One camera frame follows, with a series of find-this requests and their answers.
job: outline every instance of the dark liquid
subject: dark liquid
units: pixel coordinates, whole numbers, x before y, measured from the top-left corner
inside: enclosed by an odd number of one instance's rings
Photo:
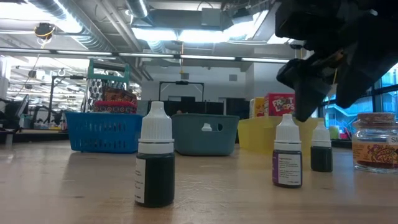
[[[174,153],[137,154],[138,159],[146,160],[143,207],[164,207],[174,200]]]
[[[317,172],[333,171],[333,153],[331,147],[311,147],[311,169]]]
[[[280,184],[278,183],[278,172],[277,172],[277,167],[276,167],[276,156],[279,154],[285,154],[285,155],[300,155],[300,184]],[[301,188],[303,185],[303,156],[301,151],[285,151],[285,150],[277,150],[274,149],[274,153],[272,155],[272,182],[274,183],[275,186],[278,187],[285,187],[285,188],[290,188],[290,189],[297,189]]]

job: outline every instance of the snack box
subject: snack box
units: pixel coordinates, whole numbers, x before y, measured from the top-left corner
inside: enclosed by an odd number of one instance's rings
[[[294,93],[268,93],[264,97],[264,114],[268,116],[282,116],[294,112]]]
[[[264,98],[256,97],[250,101],[250,118],[264,116]]]

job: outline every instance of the dropper bottle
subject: dropper bottle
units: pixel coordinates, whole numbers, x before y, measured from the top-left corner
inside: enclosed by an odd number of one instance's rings
[[[330,133],[323,121],[312,133],[311,169],[318,172],[333,171],[333,153],[331,148]]]
[[[142,119],[136,159],[135,200],[143,207],[164,207],[174,200],[172,120],[163,102],[153,101]]]
[[[272,181],[278,187],[300,188],[303,182],[303,157],[299,127],[291,114],[283,114],[276,127],[272,154]]]

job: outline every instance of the glass jar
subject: glass jar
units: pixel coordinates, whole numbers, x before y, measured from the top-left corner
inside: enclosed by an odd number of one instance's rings
[[[354,166],[378,173],[398,172],[398,124],[392,113],[363,113],[354,123]]]

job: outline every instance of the bottle label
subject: bottle label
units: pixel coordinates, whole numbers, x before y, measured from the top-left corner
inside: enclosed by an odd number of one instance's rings
[[[145,159],[136,159],[135,198],[136,202],[145,202]]]
[[[272,181],[285,185],[301,185],[301,155],[272,155]]]

